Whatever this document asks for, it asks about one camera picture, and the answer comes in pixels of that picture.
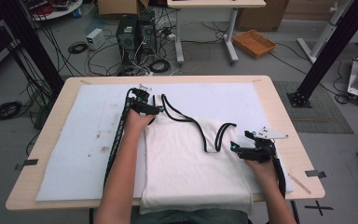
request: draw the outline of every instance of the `white cloth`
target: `white cloth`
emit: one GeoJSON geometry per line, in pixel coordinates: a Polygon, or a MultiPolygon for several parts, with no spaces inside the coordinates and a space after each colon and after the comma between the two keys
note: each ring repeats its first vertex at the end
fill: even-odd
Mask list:
{"type": "MultiPolygon", "coordinates": [[[[171,110],[170,114],[182,118],[171,110]]],[[[223,122],[196,121],[204,131],[208,151],[214,151],[214,140],[223,122]]],[[[243,161],[229,149],[230,141],[236,140],[235,127],[227,128],[221,150],[215,153],[203,150],[194,123],[171,120],[165,113],[147,126],[145,138],[146,183],[141,214],[208,208],[252,212],[252,193],[241,169],[243,161]]]]}

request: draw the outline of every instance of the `floor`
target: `floor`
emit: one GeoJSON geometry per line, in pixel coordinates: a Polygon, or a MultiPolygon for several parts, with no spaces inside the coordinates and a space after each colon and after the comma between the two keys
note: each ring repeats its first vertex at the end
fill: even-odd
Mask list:
{"type": "MultiPolygon", "coordinates": [[[[59,18],[49,23],[52,33],[57,38],[62,54],[67,57],[66,48],[76,41],[85,41],[85,36],[94,28],[104,29],[105,32],[115,33],[116,21],[104,21],[96,13],[95,8],[84,8],[83,17],[74,19],[71,16],[59,18]]],[[[220,27],[226,23],[217,23],[220,27]]],[[[240,61],[231,66],[227,61],[227,52],[223,43],[194,45],[184,44],[186,63],[179,68],[173,61],[173,44],[166,46],[167,59],[172,61],[172,70],[161,76],[181,75],[267,75],[273,81],[302,81],[311,68],[311,63],[301,59],[304,53],[298,46],[296,39],[304,38],[310,45],[314,43],[322,32],[325,22],[322,21],[283,21],[278,32],[262,33],[279,45],[271,53],[260,59],[254,59],[248,54],[237,50],[240,61]]],[[[183,39],[188,40],[215,40],[214,31],[200,23],[184,23],[183,39]]],[[[57,62],[55,50],[47,39],[41,34],[42,43],[53,62],[57,62]]],[[[351,73],[351,60],[358,56],[358,46],[351,42],[338,57],[327,72],[322,83],[331,91],[333,83],[337,80],[336,87],[345,91],[348,86],[351,73]]],[[[73,67],[86,75],[86,53],[71,55],[69,62],[73,67]]],[[[104,68],[119,62],[117,46],[107,48],[95,55],[92,59],[93,71],[105,72],[104,68]]],[[[71,76],[65,67],[60,74],[63,77],[71,76]]],[[[0,64],[0,104],[9,101],[27,102],[28,95],[22,93],[27,82],[22,71],[12,58],[6,58],[0,64]]],[[[339,110],[350,124],[354,134],[323,134],[323,133],[299,133],[300,139],[307,150],[315,169],[324,171],[327,175],[321,181],[325,189],[325,197],[318,200],[320,206],[330,207],[334,210],[305,208],[306,205],[316,206],[315,201],[296,201],[296,207],[302,223],[358,223],[358,106],[353,104],[341,105],[337,103],[339,110]]],[[[26,148],[31,139],[37,134],[30,118],[0,121],[0,223],[88,223],[88,209],[73,210],[49,210],[49,211],[7,211],[5,203],[13,188],[20,171],[15,170],[15,165],[27,159],[26,148]]],[[[266,223],[268,220],[264,203],[255,204],[255,213],[251,215],[254,223],[266,223]]]]}

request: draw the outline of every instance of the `table leg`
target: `table leg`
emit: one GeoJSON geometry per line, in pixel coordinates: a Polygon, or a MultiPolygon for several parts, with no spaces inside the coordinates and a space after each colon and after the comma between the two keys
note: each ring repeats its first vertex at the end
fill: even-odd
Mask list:
{"type": "Polygon", "coordinates": [[[237,18],[237,12],[238,12],[237,8],[232,9],[231,18],[229,20],[228,33],[223,36],[231,59],[231,65],[239,60],[237,53],[235,52],[234,46],[232,46],[232,42],[231,42],[232,32],[234,31],[235,19],[237,18]]]}
{"type": "Polygon", "coordinates": [[[182,63],[185,61],[182,51],[182,42],[180,40],[180,9],[176,10],[176,36],[175,36],[175,51],[176,51],[176,61],[179,63],[179,66],[182,66],[182,63]]]}

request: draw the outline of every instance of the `wooden table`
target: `wooden table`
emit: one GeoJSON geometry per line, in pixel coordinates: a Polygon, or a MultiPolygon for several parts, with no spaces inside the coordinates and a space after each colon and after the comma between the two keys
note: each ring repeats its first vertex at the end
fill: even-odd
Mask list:
{"type": "MultiPolygon", "coordinates": [[[[286,199],[322,198],[324,188],[321,181],[317,176],[306,176],[305,171],[313,170],[314,168],[271,79],[267,76],[71,77],[66,80],[29,157],[29,160],[38,159],[38,163],[37,165],[24,166],[16,185],[7,199],[7,209],[91,208],[99,205],[99,200],[61,202],[37,202],[35,200],[46,171],[49,156],[59,139],[60,131],[82,85],[216,82],[253,83],[270,128],[289,134],[288,139],[276,140],[276,146],[280,149],[286,169],[290,176],[295,178],[295,180],[292,180],[294,191],[288,193],[286,199]]],[[[260,194],[254,194],[254,200],[262,201],[263,197],[260,194]]],[[[139,204],[139,202],[140,199],[134,199],[135,205],[139,204]]]]}
{"type": "Polygon", "coordinates": [[[235,20],[239,7],[264,7],[264,0],[194,0],[194,1],[173,1],[168,0],[168,6],[176,8],[176,38],[175,50],[176,61],[182,64],[185,61],[181,42],[181,22],[183,21],[229,21],[225,41],[231,64],[239,59],[231,42],[234,31],[235,20]]]}

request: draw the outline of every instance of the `computer tower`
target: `computer tower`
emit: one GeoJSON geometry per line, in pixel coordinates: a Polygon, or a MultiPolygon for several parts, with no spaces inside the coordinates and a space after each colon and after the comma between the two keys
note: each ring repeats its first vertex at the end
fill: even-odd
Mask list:
{"type": "Polygon", "coordinates": [[[141,60],[142,50],[137,22],[137,15],[124,14],[118,24],[116,37],[123,65],[138,64],[141,60]]]}
{"type": "Polygon", "coordinates": [[[143,43],[144,54],[155,54],[157,51],[155,11],[143,11],[139,17],[139,30],[143,43]]]}

